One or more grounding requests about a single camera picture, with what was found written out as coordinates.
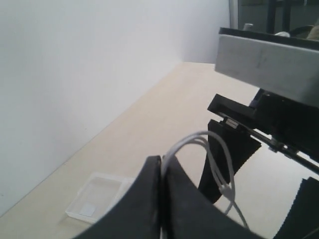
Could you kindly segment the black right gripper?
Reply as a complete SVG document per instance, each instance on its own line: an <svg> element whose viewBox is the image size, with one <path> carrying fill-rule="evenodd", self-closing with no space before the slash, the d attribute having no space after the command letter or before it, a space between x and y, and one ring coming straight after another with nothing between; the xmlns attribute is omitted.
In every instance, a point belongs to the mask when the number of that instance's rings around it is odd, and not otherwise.
<svg viewBox="0 0 319 239"><path fill-rule="evenodd" d="M226 142L235 173L261 147L261 143L251 136L310 171L319 170L318 108L259 89L248 106L217 94L207 109L240 128L233 129L214 120L208 123L208 130ZM210 136L208 142L222 176L229 183L223 148ZM208 159L205 160L198 189L213 204L221 197Z"/></svg>

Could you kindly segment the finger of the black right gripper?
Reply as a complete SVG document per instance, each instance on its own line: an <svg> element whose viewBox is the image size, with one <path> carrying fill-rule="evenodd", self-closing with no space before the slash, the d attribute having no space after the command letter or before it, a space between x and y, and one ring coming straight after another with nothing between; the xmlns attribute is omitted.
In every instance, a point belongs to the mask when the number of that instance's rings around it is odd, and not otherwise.
<svg viewBox="0 0 319 239"><path fill-rule="evenodd" d="M319 182L303 179L276 239L317 239L319 237Z"/></svg>

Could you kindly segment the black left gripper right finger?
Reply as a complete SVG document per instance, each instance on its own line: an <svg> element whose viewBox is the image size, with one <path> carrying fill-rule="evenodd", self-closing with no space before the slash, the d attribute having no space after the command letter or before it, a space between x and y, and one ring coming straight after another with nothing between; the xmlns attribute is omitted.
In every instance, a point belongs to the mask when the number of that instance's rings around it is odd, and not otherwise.
<svg viewBox="0 0 319 239"><path fill-rule="evenodd" d="M253 239L254 233L212 205L174 157L162 180L165 239Z"/></svg>

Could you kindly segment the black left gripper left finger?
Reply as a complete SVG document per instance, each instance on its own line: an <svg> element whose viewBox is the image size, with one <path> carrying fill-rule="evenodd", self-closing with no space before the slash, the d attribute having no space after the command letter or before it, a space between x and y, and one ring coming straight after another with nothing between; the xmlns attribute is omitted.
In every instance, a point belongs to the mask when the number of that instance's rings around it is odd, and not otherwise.
<svg viewBox="0 0 319 239"><path fill-rule="evenodd" d="M132 186L98 222L77 239L160 238L160 156L149 156Z"/></svg>

